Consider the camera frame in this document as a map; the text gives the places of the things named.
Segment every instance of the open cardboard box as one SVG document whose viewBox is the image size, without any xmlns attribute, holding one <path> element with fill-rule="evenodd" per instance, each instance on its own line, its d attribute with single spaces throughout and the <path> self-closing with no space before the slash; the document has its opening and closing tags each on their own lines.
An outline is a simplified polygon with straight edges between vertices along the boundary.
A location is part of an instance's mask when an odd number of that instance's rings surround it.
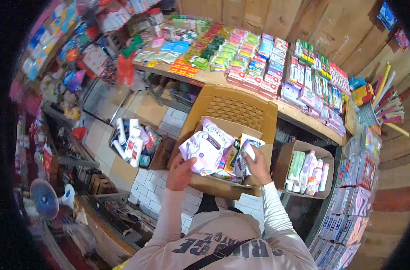
<svg viewBox="0 0 410 270">
<path fill-rule="evenodd" d="M 139 119 L 139 122 L 143 125 L 148 125 L 150 126 L 152 129 L 154 129 L 155 132 L 157 132 L 158 130 L 158 126 L 154 125 L 151 122 L 146 121 L 145 119 L 139 117 L 139 116 L 135 116 L 134 119 Z M 116 133 L 116 127 L 113 128 L 112 132 L 111 132 L 111 136 L 109 137 L 108 140 L 108 144 L 109 147 L 118 155 L 120 156 L 120 154 L 118 153 L 118 151 L 115 149 L 114 146 L 111 145 L 111 141 L 112 138 L 114 137 L 114 134 Z M 172 138 L 167 137 L 166 135 L 161 135 L 161 142 L 156 150 L 156 152 L 154 153 L 153 158 L 150 160 L 150 164 L 148 167 L 142 167 L 139 166 L 140 168 L 144 168 L 144 169 L 148 169 L 148 170 L 162 170 L 162 171 L 166 171 L 167 170 L 167 162 L 170 159 L 170 154 L 172 153 L 172 150 L 174 149 L 174 145 L 175 145 L 175 140 Z"/>
<path fill-rule="evenodd" d="M 241 134 L 245 133 L 258 139 L 262 137 L 262 132 L 256 131 L 250 127 L 210 116 L 201 116 L 200 121 L 197 123 L 197 126 L 194 130 L 194 133 L 202 130 L 203 122 L 206 118 L 211 120 L 214 124 L 216 124 L 219 128 L 221 128 L 231 136 L 241 137 Z M 265 154 L 266 163 L 269 168 L 271 165 L 272 144 L 265 144 L 260 147 L 260 150 L 263 154 Z M 245 183 L 250 186 L 247 187 L 238 183 L 232 183 L 230 181 L 219 179 L 211 175 L 201 176 L 196 173 L 192 175 L 192 178 L 190 180 L 191 187 L 216 197 L 239 200 L 241 193 L 246 193 L 257 197 L 260 197 L 262 195 L 259 189 L 261 184 L 256 177 L 248 176 L 245 180 Z"/>
<path fill-rule="evenodd" d="M 288 191 L 284 188 L 284 184 L 287 179 L 287 175 L 289 173 L 289 168 L 292 163 L 292 157 L 294 155 L 294 151 L 300 152 L 308 152 L 310 150 L 315 151 L 315 156 L 317 159 L 322 159 L 323 163 L 329 164 L 329 171 L 328 171 L 328 178 L 326 180 L 325 191 L 316 192 L 314 196 L 306 195 L 306 194 L 299 194 L 296 192 Z M 314 146 L 309 143 L 305 143 L 302 141 L 295 141 L 294 143 L 289 143 L 283 145 L 280 154 L 278 155 L 278 160 L 276 165 L 272 170 L 272 180 L 275 183 L 275 187 L 280 190 L 281 192 L 300 196 L 300 197 L 309 197 L 313 199 L 325 199 L 328 197 L 329 193 L 331 192 L 332 181 L 334 178 L 334 157 L 330 152 L 327 150 Z"/>
</svg>

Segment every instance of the sanitary pad package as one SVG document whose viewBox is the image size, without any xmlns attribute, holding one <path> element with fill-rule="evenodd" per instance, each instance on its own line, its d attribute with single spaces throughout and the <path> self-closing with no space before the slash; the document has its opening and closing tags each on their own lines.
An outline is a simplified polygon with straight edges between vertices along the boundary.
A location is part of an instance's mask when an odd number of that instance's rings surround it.
<svg viewBox="0 0 410 270">
<path fill-rule="evenodd" d="M 179 146 L 184 160 L 196 157 L 192 171 L 207 176 L 217 171 L 225 148 L 231 147 L 234 137 L 230 136 L 209 119 L 205 119 L 202 131 L 196 132 Z"/>
</svg>

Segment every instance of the plastic basket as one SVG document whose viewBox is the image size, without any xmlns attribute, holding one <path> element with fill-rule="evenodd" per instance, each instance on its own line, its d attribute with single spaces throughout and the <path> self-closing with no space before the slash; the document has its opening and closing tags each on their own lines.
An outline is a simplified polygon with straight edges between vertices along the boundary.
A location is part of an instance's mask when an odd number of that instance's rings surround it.
<svg viewBox="0 0 410 270">
<path fill-rule="evenodd" d="M 359 107 L 359 112 L 357 112 L 359 118 L 359 123 L 361 126 L 373 126 L 379 125 L 376 115 L 374 114 L 373 106 L 371 102 L 368 102 Z"/>
</svg>

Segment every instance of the floor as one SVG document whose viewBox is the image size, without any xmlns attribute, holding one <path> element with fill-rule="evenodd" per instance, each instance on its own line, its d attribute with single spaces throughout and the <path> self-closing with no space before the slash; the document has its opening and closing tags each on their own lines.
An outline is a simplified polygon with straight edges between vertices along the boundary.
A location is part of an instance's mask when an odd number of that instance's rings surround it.
<svg viewBox="0 0 410 270">
<path fill-rule="evenodd" d="M 123 94 L 121 89 L 109 89 L 104 83 L 98 83 L 86 102 L 86 108 L 103 119 L 111 118 Z M 142 90 L 145 85 L 140 80 L 135 80 L 132 89 Z M 159 126 L 160 134 L 167 134 L 169 137 L 177 139 L 187 118 L 187 114 L 167 106 L 159 106 L 147 91 L 134 92 L 120 108 L 116 118 L 133 118 L 139 115 Z M 100 170 L 109 177 L 119 190 L 130 191 L 129 201 L 136 204 L 142 211 L 155 219 L 158 219 L 161 196 L 166 186 L 167 171 L 153 171 L 139 169 L 136 178 L 130 179 L 129 174 L 120 171 L 116 165 L 115 152 L 108 146 L 108 140 L 112 132 L 112 127 L 95 120 L 84 114 L 85 125 L 89 130 L 84 139 L 84 146 L 100 162 Z M 194 213 L 202 200 L 202 192 L 188 187 L 184 191 L 182 232 L 187 233 Z M 224 199 L 216 198 L 216 203 L 220 209 L 227 209 Z M 235 201 L 235 207 L 245 214 L 252 215 L 259 221 L 259 228 L 263 225 L 262 198 L 242 194 L 239 201 Z"/>
</svg>

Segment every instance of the crossbody bag strap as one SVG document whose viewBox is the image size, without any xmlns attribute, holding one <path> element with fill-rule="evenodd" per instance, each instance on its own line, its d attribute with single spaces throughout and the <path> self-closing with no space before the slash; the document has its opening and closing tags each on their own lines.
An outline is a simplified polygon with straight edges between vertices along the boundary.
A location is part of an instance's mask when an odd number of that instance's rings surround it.
<svg viewBox="0 0 410 270">
<path fill-rule="evenodd" d="M 184 268 L 184 270 L 198 270 L 198 269 L 201 269 L 201 268 L 209 265 L 210 263 L 213 263 L 215 261 L 218 261 L 220 259 L 223 259 L 224 257 L 227 257 L 227 256 L 231 255 L 242 244 L 244 244 L 244 243 L 246 243 L 250 240 L 253 240 L 253 239 L 254 238 L 244 240 L 244 241 L 238 242 L 236 244 L 230 245 L 228 247 L 225 247 L 225 248 L 223 248 L 219 251 L 214 251 L 213 254 L 205 256 L 202 259 L 200 259 L 199 261 L 192 263 L 191 265 Z"/>
</svg>

